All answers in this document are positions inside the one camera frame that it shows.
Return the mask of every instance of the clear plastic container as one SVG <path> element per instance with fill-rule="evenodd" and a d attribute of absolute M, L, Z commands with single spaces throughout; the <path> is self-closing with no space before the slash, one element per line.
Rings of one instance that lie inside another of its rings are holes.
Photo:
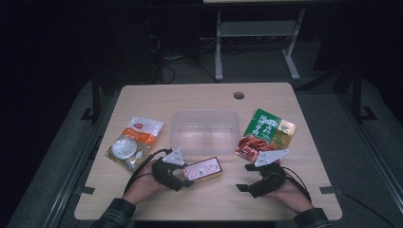
<path fill-rule="evenodd" d="M 238 114 L 228 110 L 174 113 L 170 141 L 183 155 L 233 155 L 240 141 Z"/>

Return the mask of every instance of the green snack bag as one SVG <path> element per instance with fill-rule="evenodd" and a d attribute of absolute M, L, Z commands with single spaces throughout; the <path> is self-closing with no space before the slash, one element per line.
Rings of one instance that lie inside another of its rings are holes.
<path fill-rule="evenodd" d="M 246 128 L 235 154 L 255 162 L 260 151 L 286 149 L 296 128 L 293 123 L 258 109 Z"/>

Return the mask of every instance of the snack bag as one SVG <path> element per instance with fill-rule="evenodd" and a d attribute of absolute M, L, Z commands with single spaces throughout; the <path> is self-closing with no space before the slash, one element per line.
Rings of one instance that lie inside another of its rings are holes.
<path fill-rule="evenodd" d="M 293 123 L 258 109 L 240 139 L 235 154 L 255 162 L 260 151 L 286 149 L 296 128 Z"/>
<path fill-rule="evenodd" d="M 161 122 L 133 117 L 121 136 L 107 149 L 106 156 L 130 172 L 136 171 L 148 157 L 148 150 L 162 127 Z"/>

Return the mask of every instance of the hand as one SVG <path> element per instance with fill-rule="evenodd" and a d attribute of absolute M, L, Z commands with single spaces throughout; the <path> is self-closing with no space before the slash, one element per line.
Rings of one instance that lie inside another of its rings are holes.
<path fill-rule="evenodd" d="M 136 179 L 129 187 L 127 192 L 122 197 L 123 200 L 127 200 L 134 205 L 147 200 L 153 194 L 168 189 L 165 185 L 158 183 L 152 173 L 151 165 L 155 160 L 151 161 L 144 169 L 139 173 Z"/>
<path fill-rule="evenodd" d="M 289 173 L 285 172 L 285 174 L 287 177 L 292 178 Z M 284 184 L 278 190 L 268 193 L 264 195 L 264 197 L 275 198 L 282 201 L 297 214 L 314 208 L 312 203 L 306 199 L 305 195 L 289 180 L 285 180 Z"/>

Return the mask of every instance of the wooden table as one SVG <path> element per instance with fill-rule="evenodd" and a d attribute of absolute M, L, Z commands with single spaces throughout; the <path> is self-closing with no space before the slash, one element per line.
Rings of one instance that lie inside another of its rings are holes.
<path fill-rule="evenodd" d="M 235 92 L 244 93 L 242 100 Z M 164 122 L 163 129 L 151 147 L 169 148 L 169 130 L 173 113 L 184 109 L 225 109 L 238 113 L 240 134 L 246 129 L 258 108 L 262 108 L 297 126 L 291 140 L 290 153 L 283 166 L 293 169 L 305 182 L 313 204 L 321 207 L 329 219 L 342 216 L 334 194 L 322 195 L 319 187 L 331 186 L 305 122 L 297 98 L 290 85 L 270 84 L 205 84 L 205 85 L 131 85 L 123 88 L 86 186 L 95 188 L 92 195 L 82 194 L 76 211 L 77 219 L 98 219 L 114 198 L 122 196 L 131 174 L 108 159 L 107 149 L 125 129 L 133 116 Z M 188 163 L 211 156 L 186 157 Z M 261 179 L 257 172 L 247 172 L 248 161 L 234 155 L 219 156 L 223 175 L 197 183 L 179 192 L 165 191 L 142 202 L 134 214 L 136 220 L 283 220 L 294 212 L 275 199 L 253 199 L 242 193 L 237 183 L 252 184 Z"/>

